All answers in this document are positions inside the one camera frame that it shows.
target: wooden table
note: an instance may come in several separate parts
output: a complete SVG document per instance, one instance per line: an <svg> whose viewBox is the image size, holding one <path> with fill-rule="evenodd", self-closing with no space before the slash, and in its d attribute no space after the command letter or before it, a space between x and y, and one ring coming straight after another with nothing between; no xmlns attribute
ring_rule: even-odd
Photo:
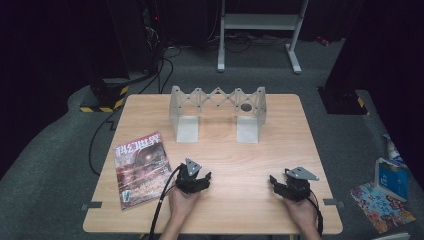
<svg viewBox="0 0 424 240"><path fill-rule="evenodd" d="M297 234L281 196L273 193L269 175L284 183L285 168L303 166L317 175L310 181L324 217L324 234L342 231L336 206L325 206L332 194L300 99L291 94L267 94L267 119L259 143L238 143L231 106L204 108L200 113L199 141L177 143L169 121L170 95L128 97L93 195L101 208L90 208L84 221L87 232L148 233L157 200L121 211L114 168L113 147L160 131L175 169L185 158L203 165L198 178L212 172L209 189L201 194L182 233ZM156 232L169 218L168 199L159 215Z"/></svg>

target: controller cable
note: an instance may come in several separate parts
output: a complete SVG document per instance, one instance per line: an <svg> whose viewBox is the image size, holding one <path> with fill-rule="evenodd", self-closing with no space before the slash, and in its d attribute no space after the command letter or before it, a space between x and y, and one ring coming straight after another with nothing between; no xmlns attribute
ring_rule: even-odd
<svg viewBox="0 0 424 240"><path fill-rule="evenodd" d="M175 173L176 173L177 171L179 171L179 170L183 167L183 165L184 165L184 164L181 164L180 166L178 166L178 167L177 167L177 168L176 168L176 169L175 169L175 170L171 173L171 176L169 176L168 181L166 181L165 187L163 188L162 194L160 195L160 198L159 198L158 205L157 205L157 207L156 207L155 215L154 215L154 217L153 217L152 226L151 226L151 228L150 228L149 240L154 240L154 234L155 234L156 222L157 222L158 217L159 217L159 212L160 212L160 208L162 207L163 199L165 198L165 196L166 196L166 194L168 193L168 191L169 191L169 190L171 190L173 187L175 187L175 185L174 185L174 186L170 187L170 188L167 190L168 185L169 185L169 183L171 182L172 177L175 175Z"/></svg>
<svg viewBox="0 0 424 240"><path fill-rule="evenodd" d="M310 190L310 191L311 191L312 195L314 195L316 204L310 198L306 198L306 199L312 204L312 206L314 206L315 210L317 211L317 217L318 217L318 233L322 237L322 231L324 229L324 224L323 224L324 219L322 217L321 211L319 210L318 199L315 196L315 193L312 190Z"/></svg>

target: metal leg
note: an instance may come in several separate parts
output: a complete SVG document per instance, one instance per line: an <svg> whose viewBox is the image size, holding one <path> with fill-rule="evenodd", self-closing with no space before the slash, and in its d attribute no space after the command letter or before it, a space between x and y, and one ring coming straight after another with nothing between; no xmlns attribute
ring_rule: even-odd
<svg viewBox="0 0 424 240"><path fill-rule="evenodd" d="M225 0L222 0L221 30L219 36L218 72L225 71Z"/></svg>
<svg viewBox="0 0 424 240"><path fill-rule="evenodd" d="M302 8L300 9L299 17L296 22L296 27L293 31L293 37L290 44L286 44L287 54L289 55L290 62L293 67L295 74L300 74L302 70L300 69L299 62L297 61L296 54L294 53L294 47L297 43L297 38L299 37L300 28L302 27L303 18L305 17L306 7L308 6L309 0L304 0L302 3Z"/></svg>

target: black curtain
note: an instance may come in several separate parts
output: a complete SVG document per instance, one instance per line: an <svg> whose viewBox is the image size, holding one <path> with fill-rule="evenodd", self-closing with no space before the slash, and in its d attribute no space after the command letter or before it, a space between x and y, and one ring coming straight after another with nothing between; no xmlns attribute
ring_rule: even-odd
<svg viewBox="0 0 424 240"><path fill-rule="evenodd" d="M311 2L311 12L319 12L320 6L317 6L313 0ZM363 2L364 0L326 1L326 9L322 13L324 20L318 28L317 35L330 42L347 38Z"/></svg>
<svg viewBox="0 0 424 240"><path fill-rule="evenodd" d="M1 178L25 146L67 112L69 96L88 82L63 32L64 1L2 1L0 11Z"/></svg>
<svg viewBox="0 0 424 240"><path fill-rule="evenodd" d="M368 90L419 184L424 145L424 2L365 1L325 89Z"/></svg>

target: white stand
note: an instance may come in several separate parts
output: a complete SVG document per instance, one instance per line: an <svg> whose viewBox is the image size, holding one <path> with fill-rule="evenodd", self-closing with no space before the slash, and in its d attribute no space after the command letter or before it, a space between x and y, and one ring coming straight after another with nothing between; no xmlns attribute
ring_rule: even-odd
<svg viewBox="0 0 424 240"><path fill-rule="evenodd" d="M299 14L226 14L225 0L222 0L218 72L225 71L225 29L263 29L293 31L291 43L286 44L286 50L293 66L294 73L300 74L301 69L296 54L294 53L294 47L299 37L308 2L309 0L303 0Z"/></svg>
<svg viewBox="0 0 424 240"><path fill-rule="evenodd" d="M220 95L221 98L214 99L215 95ZM252 94L246 94L240 88L236 88L230 94L226 94L220 88L216 88L210 94L204 93L201 88L196 88L191 94L185 94L178 86L173 86L169 103L169 119L174 127L176 142L198 141L199 116L184 115L184 108L186 105L192 105L201 112L206 102L212 102L216 107L220 107L224 102L231 102L237 115L237 141L259 143L260 129L266 120L264 87L259 87ZM241 116L238 114L240 111L249 113L250 116Z"/></svg>

